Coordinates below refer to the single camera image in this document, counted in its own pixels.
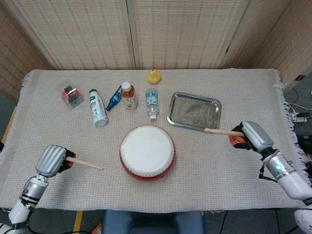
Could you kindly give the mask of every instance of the clear plastic box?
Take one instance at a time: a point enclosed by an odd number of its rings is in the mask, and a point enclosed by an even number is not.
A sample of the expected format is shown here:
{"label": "clear plastic box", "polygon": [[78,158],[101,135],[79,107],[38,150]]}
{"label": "clear plastic box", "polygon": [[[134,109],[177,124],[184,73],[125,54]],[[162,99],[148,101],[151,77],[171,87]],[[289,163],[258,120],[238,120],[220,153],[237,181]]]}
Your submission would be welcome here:
{"label": "clear plastic box", "polygon": [[63,101],[71,108],[75,108],[84,101],[83,96],[78,89],[68,79],[56,87],[57,92]]}

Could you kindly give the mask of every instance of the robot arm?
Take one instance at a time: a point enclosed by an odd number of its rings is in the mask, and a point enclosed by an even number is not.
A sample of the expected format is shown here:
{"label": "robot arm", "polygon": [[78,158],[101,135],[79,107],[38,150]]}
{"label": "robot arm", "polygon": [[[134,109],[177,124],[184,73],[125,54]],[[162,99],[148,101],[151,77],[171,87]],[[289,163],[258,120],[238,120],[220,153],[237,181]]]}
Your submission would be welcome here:
{"label": "robot arm", "polygon": [[273,140],[260,125],[243,121],[233,130],[243,132],[246,137],[241,139],[230,136],[231,144],[236,148],[253,149],[260,153],[264,166],[274,176],[285,193],[291,199],[302,200],[307,206],[297,210],[294,217],[302,231],[312,234],[312,188],[292,166],[292,162],[287,161],[279,150],[272,148]]}
{"label": "robot arm", "polygon": [[45,189],[48,187],[48,178],[58,172],[70,168],[73,163],[64,161],[65,157],[76,155],[57,145],[49,145],[39,159],[36,170],[37,176],[30,178],[21,191],[19,200],[9,214],[12,226],[0,224],[0,234],[23,234],[28,225],[28,219],[39,203]]}

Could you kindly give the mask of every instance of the white bottle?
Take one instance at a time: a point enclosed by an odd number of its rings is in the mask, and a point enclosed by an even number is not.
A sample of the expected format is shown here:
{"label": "white bottle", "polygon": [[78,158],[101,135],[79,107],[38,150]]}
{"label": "white bottle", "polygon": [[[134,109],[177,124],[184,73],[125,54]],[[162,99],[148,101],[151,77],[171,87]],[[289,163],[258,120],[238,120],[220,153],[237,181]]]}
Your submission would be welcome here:
{"label": "white bottle", "polygon": [[155,88],[149,88],[145,92],[147,114],[150,116],[150,120],[156,120],[158,110],[158,93]]}
{"label": "white bottle", "polygon": [[94,124],[99,127],[107,123],[104,104],[96,89],[90,90],[90,108]]}

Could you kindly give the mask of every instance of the bottle label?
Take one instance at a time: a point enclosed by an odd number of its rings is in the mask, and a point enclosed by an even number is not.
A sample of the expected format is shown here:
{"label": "bottle label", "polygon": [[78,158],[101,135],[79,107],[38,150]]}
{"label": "bottle label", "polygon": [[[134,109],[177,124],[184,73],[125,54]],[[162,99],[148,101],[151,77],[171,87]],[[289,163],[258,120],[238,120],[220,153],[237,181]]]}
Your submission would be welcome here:
{"label": "bottle label", "polygon": [[158,94],[157,92],[151,92],[146,94],[146,105],[158,105]]}
{"label": "bottle label", "polygon": [[136,94],[133,97],[123,97],[123,104],[125,104],[126,109],[133,110],[137,107],[137,96]]}
{"label": "bottle label", "polygon": [[104,105],[101,99],[96,98],[95,96],[91,96],[90,97],[90,109],[91,109],[93,119],[96,119],[96,118],[107,119],[105,111],[104,111]]}

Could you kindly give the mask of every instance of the blue chair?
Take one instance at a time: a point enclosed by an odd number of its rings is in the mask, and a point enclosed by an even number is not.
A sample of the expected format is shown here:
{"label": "blue chair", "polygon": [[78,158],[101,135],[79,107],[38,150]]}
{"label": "blue chair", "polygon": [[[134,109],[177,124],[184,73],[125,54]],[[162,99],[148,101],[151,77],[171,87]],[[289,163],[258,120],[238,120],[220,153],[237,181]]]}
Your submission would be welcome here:
{"label": "blue chair", "polygon": [[200,212],[148,214],[106,210],[102,234],[206,234]]}

